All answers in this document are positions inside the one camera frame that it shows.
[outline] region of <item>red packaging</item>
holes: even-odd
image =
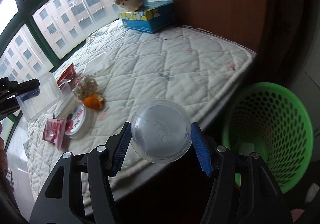
[[[54,144],[58,150],[61,149],[63,135],[66,128],[66,119],[47,119],[42,139]]]
[[[61,74],[61,76],[57,80],[58,86],[61,85],[62,80],[65,79],[67,81],[70,81],[75,77],[75,75],[76,75],[76,71],[72,63],[68,68],[66,68],[66,70]]]

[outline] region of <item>green plastic waste basket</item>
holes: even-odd
[[[244,89],[231,104],[222,143],[239,154],[258,152],[285,193],[298,183],[310,162],[311,120],[291,91],[258,83]],[[238,173],[235,182],[240,186]]]

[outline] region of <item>tissue box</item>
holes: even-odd
[[[148,2],[137,12],[120,12],[119,19],[128,29],[155,33],[175,22],[173,3],[169,1]]]

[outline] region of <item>mattress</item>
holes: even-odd
[[[96,74],[95,79],[99,85],[97,92],[106,100],[105,108],[95,111],[83,138],[70,141],[68,150],[74,155],[105,144],[130,121],[142,103],[152,98],[176,101],[193,121],[206,127],[214,110],[234,90],[255,56],[243,46],[200,30],[168,27],[148,34],[127,30],[117,20],[90,35],[86,44],[55,72],[56,77],[71,63],[81,76],[86,62],[103,52],[108,55],[109,67]],[[28,125],[28,139],[24,143],[35,200],[63,153],[42,140],[46,118],[52,117],[55,108],[56,105]],[[150,178],[164,167],[150,166],[129,145],[121,171],[109,179],[111,189],[146,169],[152,170],[142,176]],[[89,205],[86,174],[82,175],[82,190],[84,205]]]

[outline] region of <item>container label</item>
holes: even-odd
[[[67,121],[66,130],[67,134],[75,133],[84,120],[84,107],[82,105],[77,106],[73,112],[71,112],[72,117]]]

